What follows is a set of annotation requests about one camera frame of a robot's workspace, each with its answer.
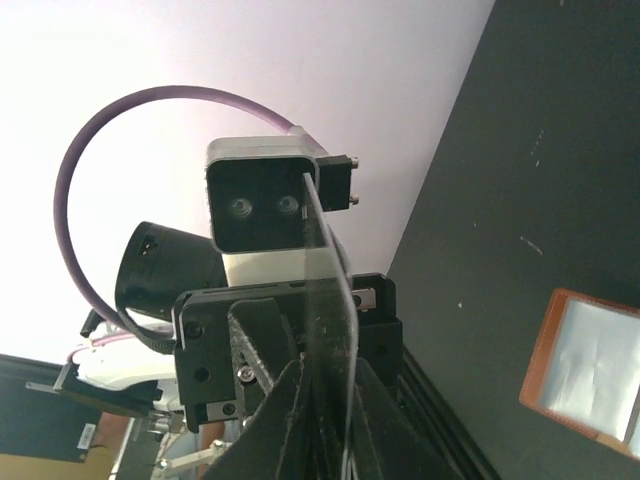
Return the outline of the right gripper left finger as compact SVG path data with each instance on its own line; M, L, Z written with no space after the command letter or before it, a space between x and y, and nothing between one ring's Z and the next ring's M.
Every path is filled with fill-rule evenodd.
M246 430L203 474L211 480L318 479L311 374L289 363Z

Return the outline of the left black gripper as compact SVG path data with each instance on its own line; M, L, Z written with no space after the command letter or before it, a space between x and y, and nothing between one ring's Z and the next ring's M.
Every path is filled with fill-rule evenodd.
M382 274L357 275L353 299L359 357L395 395L403 366L396 288ZM253 414L284 367L306 350L302 281L196 290L172 308L179 397L187 427Z

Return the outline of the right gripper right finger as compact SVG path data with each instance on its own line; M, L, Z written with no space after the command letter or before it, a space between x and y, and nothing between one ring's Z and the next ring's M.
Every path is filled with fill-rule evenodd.
M460 477L416 432L363 359L356 362L351 450L357 479Z

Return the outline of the black credit card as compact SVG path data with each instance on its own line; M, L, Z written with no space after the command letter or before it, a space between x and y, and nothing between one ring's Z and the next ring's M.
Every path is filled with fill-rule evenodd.
M326 223L316 185L303 175L306 362L317 425L322 479L351 479L351 420L358 321L348 270Z

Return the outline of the brown leather card holder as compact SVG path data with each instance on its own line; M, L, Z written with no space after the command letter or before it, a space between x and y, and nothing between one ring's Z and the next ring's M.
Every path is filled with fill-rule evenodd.
M519 401L639 459L639 309L553 291Z

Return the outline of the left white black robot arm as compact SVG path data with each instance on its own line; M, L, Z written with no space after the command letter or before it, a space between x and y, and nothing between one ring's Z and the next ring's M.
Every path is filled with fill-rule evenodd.
M380 274L352 280L358 310L359 354L389 396L398 397L402 370L402 325L396 316L395 286ZM173 335L172 308L188 295L207 297L225 313L242 290L229 288L221 255L208 239L150 222L141 223L125 249L116 278L115 297L125 308L157 320L153 330ZM130 333L107 335L72 353L59 376L57 392L110 414L140 417L152 412L192 412L200 424L232 424L251 416L264 395L249 365L231 384L231 361L218 364L221 380L199 382L197 354L216 343L209 320L187 325L187 350L175 361L137 343Z

